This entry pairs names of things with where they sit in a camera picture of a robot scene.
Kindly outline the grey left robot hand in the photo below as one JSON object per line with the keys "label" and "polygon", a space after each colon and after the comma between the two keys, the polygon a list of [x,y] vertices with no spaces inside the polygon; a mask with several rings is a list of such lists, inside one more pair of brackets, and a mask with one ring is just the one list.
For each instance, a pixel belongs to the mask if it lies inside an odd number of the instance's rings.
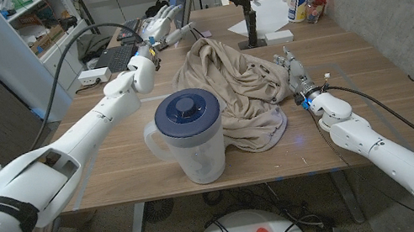
{"label": "grey left robot hand", "polygon": [[172,33],[170,32],[171,22],[181,9],[183,9],[181,4],[176,7],[167,5],[161,7],[154,17],[145,21],[141,30],[142,39],[151,43],[153,48],[158,51],[181,40],[185,33],[195,27],[195,23],[192,22],[182,28],[177,28]]}

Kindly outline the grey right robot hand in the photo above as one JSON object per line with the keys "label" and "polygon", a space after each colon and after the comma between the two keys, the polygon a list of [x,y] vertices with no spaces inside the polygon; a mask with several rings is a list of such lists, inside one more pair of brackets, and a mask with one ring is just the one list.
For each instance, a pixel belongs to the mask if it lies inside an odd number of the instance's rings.
{"label": "grey right robot hand", "polygon": [[295,102],[308,108],[313,99],[321,94],[321,87],[313,82],[294,54],[286,46],[283,49],[285,56],[274,55],[273,61],[288,71],[289,88],[294,93]]}

